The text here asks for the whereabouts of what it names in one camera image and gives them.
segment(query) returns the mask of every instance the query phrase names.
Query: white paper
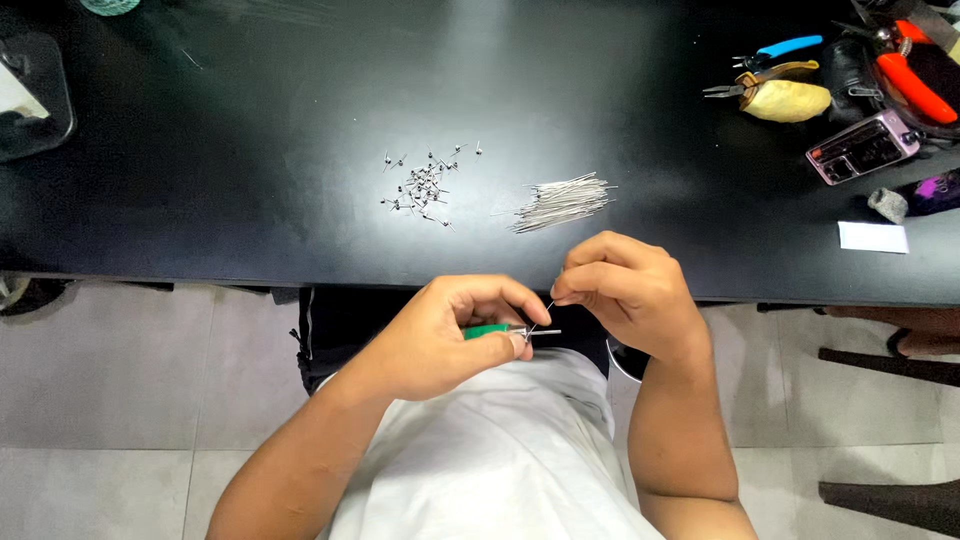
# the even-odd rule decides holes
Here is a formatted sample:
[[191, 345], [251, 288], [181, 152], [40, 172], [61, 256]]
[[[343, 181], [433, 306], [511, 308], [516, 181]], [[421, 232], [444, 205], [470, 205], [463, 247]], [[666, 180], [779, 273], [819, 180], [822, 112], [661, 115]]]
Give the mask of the white paper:
[[906, 229], [902, 225], [853, 221], [838, 221], [837, 225], [840, 226], [840, 247], [845, 250], [910, 253], [906, 245]]
[[6, 65], [0, 62], [0, 112], [15, 110], [20, 114], [46, 118], [50, 112], [17, 80]]

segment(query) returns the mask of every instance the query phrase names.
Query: black tabletop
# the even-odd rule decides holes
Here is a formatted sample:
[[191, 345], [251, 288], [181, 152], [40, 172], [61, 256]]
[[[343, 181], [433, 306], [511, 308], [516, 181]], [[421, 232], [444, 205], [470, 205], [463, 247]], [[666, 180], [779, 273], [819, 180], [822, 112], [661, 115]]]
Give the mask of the black tabletop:
[[[52, 35], [78, 118], [0, 165], [0, 267], [30, 274], [422, 285], [503, 272], [546, 290], [605, 229], [659, 244], [700, 299], [960, 305], [960, 211], [908, 221], [911, 253], [841, 250], [857, 198], [957, 153], [827, 186], [809, 125], [756, 120], [730, 56], [817, 31], [726, 8], [625, 1], [75, 0], [0, 7], [0, 36]], [[388, 211], [409, 166], [455, 144], [436, 222]], [[383, 155], [408, 154], [386, 173]], [[523, 184], [597, 171], [597, 215], [514, 234]]]

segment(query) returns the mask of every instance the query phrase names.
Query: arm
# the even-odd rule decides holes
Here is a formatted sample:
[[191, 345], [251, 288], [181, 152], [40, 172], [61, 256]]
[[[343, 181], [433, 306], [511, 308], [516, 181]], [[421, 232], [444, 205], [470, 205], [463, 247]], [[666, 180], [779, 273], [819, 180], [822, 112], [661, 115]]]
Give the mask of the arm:
[[709, 330], [679, 263], [662, 248], [600, 233], [570, 251], [551, 295], [558, 306], [582, 304], [652, 356], [628, 438], [643, 515], [670, 539], [756, 538], [737, 499]]
[[465, 341], [461, 326], [535, 322], [550, 315], [530, 289], [504, 276], [437, 278], [359, 355], [274, 433], [217, 503], [207, 538], [315, 538], [393, 400], [439, 396], [533, 349], [495, 332]]

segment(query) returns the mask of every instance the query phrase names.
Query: tile floor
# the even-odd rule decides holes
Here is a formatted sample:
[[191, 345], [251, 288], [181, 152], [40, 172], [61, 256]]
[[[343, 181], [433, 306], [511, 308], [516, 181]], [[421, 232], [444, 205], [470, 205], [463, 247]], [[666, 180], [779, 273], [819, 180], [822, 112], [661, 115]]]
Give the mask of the tile floor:
[[[960, 477], [960, 390], [815, 357], [823, 345], [881, 352], [886, 325], [753, 306], [704, 315], [760, 538], [946, 538], [816, 491], [820, 479]], [[233, 473], [305, 399], [296, 325], [296, 306], [269, 296], [103, 282], [0, 320], [0, 540], [203, 538]], [[636, 391], [612, 375], [621, 426]]]

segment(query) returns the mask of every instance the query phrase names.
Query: blue-handled pliers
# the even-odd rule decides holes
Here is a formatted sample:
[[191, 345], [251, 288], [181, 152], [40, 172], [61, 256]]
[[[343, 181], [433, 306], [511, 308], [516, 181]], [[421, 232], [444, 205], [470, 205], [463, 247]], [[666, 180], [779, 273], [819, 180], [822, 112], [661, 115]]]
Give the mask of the blue-handled pliers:
[[805, 49], [806, 47], [819, 45], [823, 42], [823, 36], [795, 37], [793, 39], [788, 39], [787, 41], [781, 41], [780, 43], [770, 45], [769, 47], [763, 47], [762, 49], [757, 50], [755, 55], [750, 57], [733, 57], [734, 60], [740, 61], [740, 63], [735, 64], [733, 67], [746, 67], [751, 71], [758, 71], [760, 69], [760, 65], [765, 61], [793, 51]]

